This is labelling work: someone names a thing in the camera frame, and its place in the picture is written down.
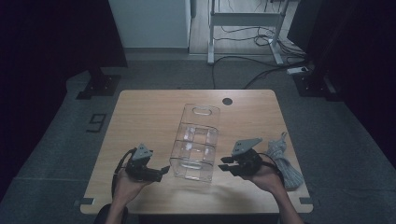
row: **stacked clear bin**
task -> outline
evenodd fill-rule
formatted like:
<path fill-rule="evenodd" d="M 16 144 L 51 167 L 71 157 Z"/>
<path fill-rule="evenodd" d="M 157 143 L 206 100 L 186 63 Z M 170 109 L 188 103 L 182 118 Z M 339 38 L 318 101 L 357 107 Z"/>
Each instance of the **stacked clear bin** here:
<path fill-rule="evenodd" d="M 210 105 L 185 105 L 170 163 L 176 177 L 212 181 L 219 112 Z"/>

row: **wooden table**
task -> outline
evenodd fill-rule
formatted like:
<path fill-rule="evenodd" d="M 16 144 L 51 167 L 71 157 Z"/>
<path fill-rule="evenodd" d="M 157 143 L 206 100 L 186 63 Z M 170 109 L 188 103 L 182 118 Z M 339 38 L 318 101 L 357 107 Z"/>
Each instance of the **wooden table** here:
<path fill-rule="evenodd" d="M 231 98 L 225 105 L 222 100 Z M 150 214 L 273 214 L 278 208 L 273 196 L 259 190 L 249 181 L 222 172 L 221 157 L 230 156 L 237 140 L 262 137 L 254 148 L 267 149 L 269 140 L 279 139 L 287 131 L 276 95 L 268 90 L 243 91 L 123 91 L 115 107 L 105 140 L 92 172 L 84 198 L 94 198 L 83 204 L 84 214 L 97 214 L 103 205 L 111 203 L 111 179 L 120 158 L 144 143 L 154 150 L 148 167 L 161 169 L 169 165 L 185 104 L 212 105 L 220 108 L 219 140 L 212 183 L 176 178 L 172 169 L 161 183 L 153 183 L 131 203 L 130 213 Z M 301 172 L 289 136 L 286 157 Z M 306 185 L 289 192 L 299 213 L 309 213 L 312 204 L 300 202 L 309 198 Z"/>

